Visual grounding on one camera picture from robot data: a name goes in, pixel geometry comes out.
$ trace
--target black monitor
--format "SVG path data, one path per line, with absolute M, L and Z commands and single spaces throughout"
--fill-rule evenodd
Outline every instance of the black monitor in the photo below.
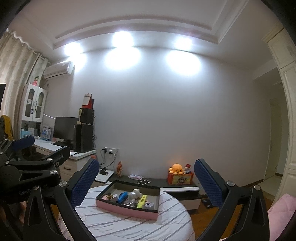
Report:
M 78 117 L 57 116 L 54 124 L 53 137 L 73 141 L 77 121 Z

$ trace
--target beige curtain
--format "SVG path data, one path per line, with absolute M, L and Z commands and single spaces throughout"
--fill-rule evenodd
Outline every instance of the beige curtain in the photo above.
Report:
M 47 59 L 29 49 L 13 33 L 5 32 L 0 39 L 0 83 L 6 84 L 0 115 L 10 117 L 15 137 L 20 131 L 19 112 L 24 87 L 36 76 L 41 78 L 47 63 Z

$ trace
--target white phone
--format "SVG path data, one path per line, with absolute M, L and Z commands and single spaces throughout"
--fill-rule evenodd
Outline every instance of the white phone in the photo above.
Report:
M 141 185 L 145 185 L 145 184 L 148 184 L 148 183 L 150 183 L 149 180 L 144 180 L 144 181 L 138 182 L 138 184 L 141 184 Z

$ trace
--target white tablecloth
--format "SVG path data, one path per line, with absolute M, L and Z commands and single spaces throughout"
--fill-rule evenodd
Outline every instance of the white tablecloth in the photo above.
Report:
M 99 241 L 194 241 L 195 234 L 186 208 L 166 192 L 160 192 L 157 220 L 123 216 L 96 207 L 96 196 L 106 188 L 91 188 L 76 212 Z M 61 216 L 63 235 L 73 240 Z

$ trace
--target white air conditioner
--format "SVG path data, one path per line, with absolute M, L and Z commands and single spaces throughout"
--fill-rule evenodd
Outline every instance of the white air conditioner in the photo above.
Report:
M 50 79 L 56 76 L 66 76 L 71 75 L 74 68 L 74 63 L 72 61 L 65 61 L 57 64 L 48 66 L 44 70 L 44 78 Z

